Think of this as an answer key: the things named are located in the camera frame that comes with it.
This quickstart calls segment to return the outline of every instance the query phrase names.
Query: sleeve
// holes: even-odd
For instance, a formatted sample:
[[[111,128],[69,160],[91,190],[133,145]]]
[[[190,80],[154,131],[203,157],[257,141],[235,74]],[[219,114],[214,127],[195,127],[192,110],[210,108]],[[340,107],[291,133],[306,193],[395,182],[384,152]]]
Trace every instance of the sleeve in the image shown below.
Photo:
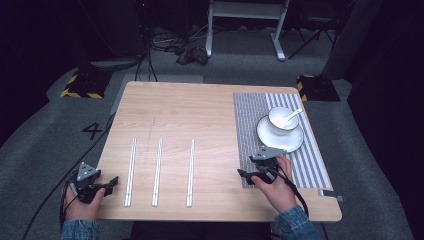
[[[63,224],[61,240],[97,240],[99,223],[88,220],[67,220]]]
[[[277,233],[282,239],[321,239],[320,234],[300,206],[291,208],[278,215],[275,223]]]

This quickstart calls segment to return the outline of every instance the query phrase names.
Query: white stand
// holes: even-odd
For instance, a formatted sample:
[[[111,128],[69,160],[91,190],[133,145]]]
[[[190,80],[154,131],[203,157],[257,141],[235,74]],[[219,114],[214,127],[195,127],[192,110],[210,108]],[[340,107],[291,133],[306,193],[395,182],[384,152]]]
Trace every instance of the white stand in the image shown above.
[[[281,28],[286,17],[290,0],[285,0],[283,4],[260,4],[260,3],[239,3],[239,2],[219,2],[210,0],[208,16],[208,36],[206,37],[206,52],[212,55],[212,23],[213,17],[237,17],[237,18],[258,18],[278,20],[277,31],[271,33],[271,39],[277,52],[278,60],[286,59],[279,42]]]

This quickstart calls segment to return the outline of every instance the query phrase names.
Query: hand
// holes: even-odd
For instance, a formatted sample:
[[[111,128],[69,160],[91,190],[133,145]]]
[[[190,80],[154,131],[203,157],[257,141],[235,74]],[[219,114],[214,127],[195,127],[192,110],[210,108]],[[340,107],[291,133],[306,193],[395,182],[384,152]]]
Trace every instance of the hand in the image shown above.
[[[75,195],[71,188],[68,187],[66,190],[64,206],[66,208],[69,203],[71,204],[66,209],[66,220],[97,220],[97,210],[103,200],[105,191],[106,189],[104,188],[99,189],[99,191],[96,192],[96,196],[94,196],[93,201],[90,204],[85,204],[80,202],[78,199],[74,200]]]
[[[277,161],[280,168],[282,168],[286,173],[287,178],[290,181],[293,181],[290,160],[286,157],[278,156]],[[278,172],[284,176],[281,169],[278,169]],[[277,177],[272,184],[265,183],[257,176],[253,176],[252,181],[265,194],[268,201],[279,213],[283,213],[297,205],[293,191],[282,178]]]

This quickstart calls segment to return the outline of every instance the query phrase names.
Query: chopstick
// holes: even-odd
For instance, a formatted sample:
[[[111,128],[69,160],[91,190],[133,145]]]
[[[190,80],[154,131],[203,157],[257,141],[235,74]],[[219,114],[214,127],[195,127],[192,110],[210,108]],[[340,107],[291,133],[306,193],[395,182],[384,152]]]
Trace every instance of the chopstick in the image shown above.
[[[125,207],[131,206],[131,194],[132,194],[132,184],[133,184],[133,176],[134,176],[136,145],[137,145],[137,139],[133,138],[132,146],[131,146],[130,168],[128,170],[127,193],[125,194]]]
[[[191,140],[190,170],[188,175],[187,207],[193,205],[194,139]]]
[[[162,138],[159,140],[158,146],[158,158],[156,160],[156,174],[155,174],[155,184],[153,187],[153,197],[152,197],[152,206],[158,206],[158,197],[159,197],[159,179],[160,179],[160,162],[162,159]]]

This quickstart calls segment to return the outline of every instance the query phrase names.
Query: black cable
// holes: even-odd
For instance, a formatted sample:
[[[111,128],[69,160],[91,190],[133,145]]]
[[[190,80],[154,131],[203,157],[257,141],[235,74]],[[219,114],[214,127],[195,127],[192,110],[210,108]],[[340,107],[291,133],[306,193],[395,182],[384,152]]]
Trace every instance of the black cable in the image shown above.
[[[66,207],[64,206],[65,199],[66,199],[66,192],[68,191],[69,183],[71,182],[70,178],[76,174],[76,171],[77,171],[76,169],[72,171],[72,173],[69,175],[69,179],[65,182],[62,189],[62,197],[60,198],[60,208],[59,208],[59,224],[60,224],[61,232],[63,230],[63,224],[65,223],[65,220],[66,220],[66,210],[68,209],[69,205],[71,205],[71,203],[73,203],[75,199],[77,199],[77,196],[75,196],[74,199],[72,199],[72,201],[66,205]]]
[[[156,51],[164,51],[166,47],[158,46],[157,44],[161,42],[171,41],[169,46],[172,46],[172,40],[175,40],[175,38],[171,38],[169,36],[169,33],[156,33],[155,36],[153,36],[152,38],[152,48]]]
[[[110,116],[108,123],[110,122],[110,119],[112,119],[115,116],[115,113]],[[41,211],[41,209],[43,208],[44,204],[46,204],[46,202],[49,200],[49,198],[53,195],[53,193],[57,190],[57,188],[62,184],[62,182],[69,176],[69,174],[74,170],[74,168],[85,158],[85,156],[87,156],[88,153],[90,153],[90,151],[97,145],[97,143],[100,142],[100,140],[104,137],[104,135],[106,135],[106,133],[109,133],[110,128],[112,127],[112,123],[109,126],[106,126],[106,130],[100,135],[100,137],[88,148],[88,150],[78,159],[78,161],[75,162],[75,164],[70,168],[70,170],[68,170],[66,172],[66,174],[59,180],[59,182],[52,188],[52,190],[49,192],[49,194],[47,195],[46,198],[44,198],[43,202],[40,204],[40,206],[37,208],[37,210],[35,211],[34,215],[31,218],[31,221],[29,222],[25,233],[22,237],[22,240],[25,240],[29,230],[31,229],[32,224],[35,221],[35,218],[37,217],[38,213]]]
[[[106,40],[103,38],[102,34],[100,33],[98,27],[96,26],[96,24],[94,23],[93,19],[91,18],[90,14],[88,13],[87,9],[85,8],[84,4],[82,4],[81,0],[78,0],[79,5],[81,6],[81,9],[83,10],[83,12],[85,13],[86,17],[88,18],[88,20],[90,21],[91,25],[93,26],[94,30],[96,31],[98,37],[100,38],[100,40],[105,44],[105,46],[107,48],[109,48],[110,51],[112,51],[113,53],[115,53],[116,55],[120,56],[120,57],[138,57],[138,56],[128,56],[125,54],[122,54],[118,51],[116,51],[115,49],[113,49],[109,43],[106,42]]]
[[[322,230],[324,231],[325,239],[328,240],[329,238],[328,238],[328,234],[327,234],[327,229],[325,229],[324,223],[321,223],[321,227],[322,227]]]
[[[152,71],[153,76],[155,77],[156,82],[158,82],[158,78],[156,77],[155,70],[153,69],[152,58],[151,58],[151,55],[150,55],[150,51],[149,51],[149,56],[147,57],[147,59],[149,60],[149,69]]]
[[[275,232],[272,232],[272,230],[271,230],[271,240],[273,240],[274,239],[274,237],[277,237],[278,239],[280,239],[280,235],[278,235],[277,233],[275,233]]]
[[[140,70],[141,62],[138,63],[137,69],[135,70],[134,81],[137,81],[138,71]]]
[[[150,69],[150,65],[148,66],[148,69],[149,69],[149,75],[147,76],[147,79],[149,80],[149,82],[151,82],[150,77],[152,76],[152,69]]]
[[[203,27],[201,27],[199,30],[197,30],[195,33],[193,33],[191,36],[188,37],[188,41],[183,41],[181,38],[171,38],[171,37],[168,36],[168,33],[158,33],[158,34],[155,35],[155,37],[160,36],[160,38],[156,42],[153,41],[152,48],[154,50],[156,50],[156,51],[164,51],[166,47],[158,46],[157,43],[158,42],[168,41],[168,40],[171,40],[171,42],[169,43],[168,46],[176,46],[177,44],[181,44],[181,46],[178,46],[178,47],[179,48],[184,48],[187,45],[196,42],[200,38],[207,37],[207,31],[208,31],[207,27],[208,27],[208,24],[206,24]],[[203,36],[200,36],[200,37],[196,37],[195,38],[196,35],[198,35],[199,33],[202,33],[202,32],[206,32],[206,34],[204,34]]]

